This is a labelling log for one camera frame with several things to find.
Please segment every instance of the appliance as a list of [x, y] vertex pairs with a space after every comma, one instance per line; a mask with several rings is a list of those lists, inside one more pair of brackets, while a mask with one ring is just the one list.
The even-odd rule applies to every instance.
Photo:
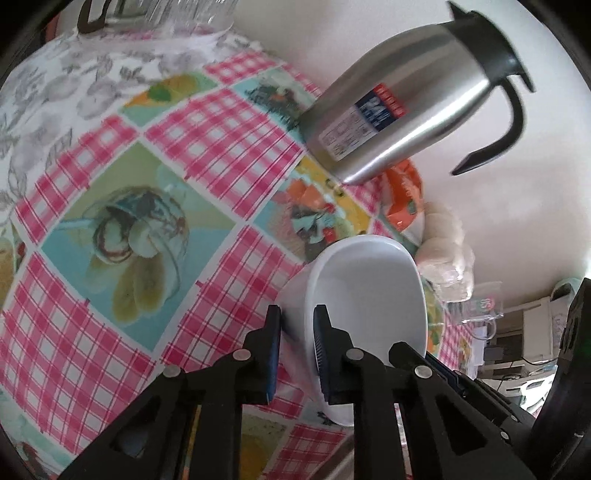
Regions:
[[366, 53], [302, 114], [316, 159], [345, 184], [362, 184], [449, 135], [493, 88], [513, 110], [506, 134], [472, 152], [458, 175], [503, 154], [519, 139], [524, 112], [510, 75], [534, 85], [505, 36], [478, 12], [449, 2], [453, 21], [396, 35]]

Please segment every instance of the black handle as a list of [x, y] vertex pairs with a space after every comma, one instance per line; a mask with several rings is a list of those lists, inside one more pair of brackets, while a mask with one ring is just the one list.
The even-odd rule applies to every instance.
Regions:
[[106, 27], [107, 11], [111, 0], [106, 0], [103, 5], [103, 10], [100, 13], [100, 17], [96, 20], [90, 21], [90, 7], [92, 6], [92, 0], [86, 0], [80, 8], [80, 14], [78, 15], [78, 32], [83, 35], [102, 30]]
[[524, 127], [523, 106], [519, 94], [507, 78], [502, 79], [499, 85], [503, 87], [509, 102], [513, 108], [513, 123], [507, 133], [489, 146], [476, 150], [466, 156], [462, 162], [453, 169], [452, 175], [460, 175], [475, 168], [490, 163], [510, 149], [519, 140]]

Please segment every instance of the orange object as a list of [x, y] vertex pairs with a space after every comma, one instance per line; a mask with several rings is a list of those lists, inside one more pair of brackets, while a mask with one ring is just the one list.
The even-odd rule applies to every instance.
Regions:
[[402, 232], [424, 211], [423, 182], [408, 158], [386, 170], [385, 177], [389, 200], [384, 213], [396, 230]]

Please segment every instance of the white wall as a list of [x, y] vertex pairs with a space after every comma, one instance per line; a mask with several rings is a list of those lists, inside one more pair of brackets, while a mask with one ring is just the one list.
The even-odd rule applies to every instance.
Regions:
[[[537, 87], [517, 88], [527, 114], [519, 143], [486, 167], [449, 171], [499, 138], [502, 92], [466, 124], [413, 157], [426, 198], [462, 218], [476, 281], [502, 280], [508, 304], [539, 298], [586, 272], [591, 246], [591, 92], [546, 27], [515, 0], [459, 0], [511, 39]], [[236, 24], [326, 87], [370, 48], [409, 28], [450, 19], [443, 0], [240, 0]]]

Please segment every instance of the plastic bag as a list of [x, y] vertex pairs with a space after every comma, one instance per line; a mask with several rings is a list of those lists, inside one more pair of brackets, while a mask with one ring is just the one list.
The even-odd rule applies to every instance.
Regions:
[[413, 162], [402, 160], [383, 175], [384, 215], [388, 222], [415, 245], [423, 241], [423, 182]]

